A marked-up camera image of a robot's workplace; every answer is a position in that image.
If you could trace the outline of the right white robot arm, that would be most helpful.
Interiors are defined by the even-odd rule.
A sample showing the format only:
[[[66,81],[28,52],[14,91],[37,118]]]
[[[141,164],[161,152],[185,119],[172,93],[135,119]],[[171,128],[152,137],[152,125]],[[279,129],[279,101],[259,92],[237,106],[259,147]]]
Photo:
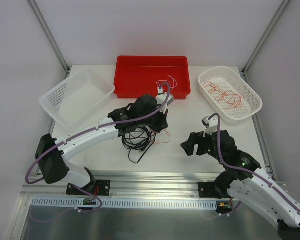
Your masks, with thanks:
[[[180,145],[188,156],[209,155],[224,171],[213,182],[198,184],[201,198],[235,198],[266,219],[282,240],[300,240],[300,204],[268,176],[251,155],[238,149],[226,130],[192,132]]]

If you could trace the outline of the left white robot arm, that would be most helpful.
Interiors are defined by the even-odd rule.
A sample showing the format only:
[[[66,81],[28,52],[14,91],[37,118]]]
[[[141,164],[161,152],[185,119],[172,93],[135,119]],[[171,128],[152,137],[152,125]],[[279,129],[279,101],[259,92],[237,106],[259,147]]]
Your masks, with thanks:
[[[39,142],[35,159],[46,184],[66,182],[72,190],[85,195],[96,194],[97,181],[87,167],[78,167],[70,160],[89,148],[106,141],[124,137],[138,128],[146,127],[159,133],[168,127],[168,93],[157,97],[145,94],[134,103],[118,108],[86,130],[53,138],[44,135]]]

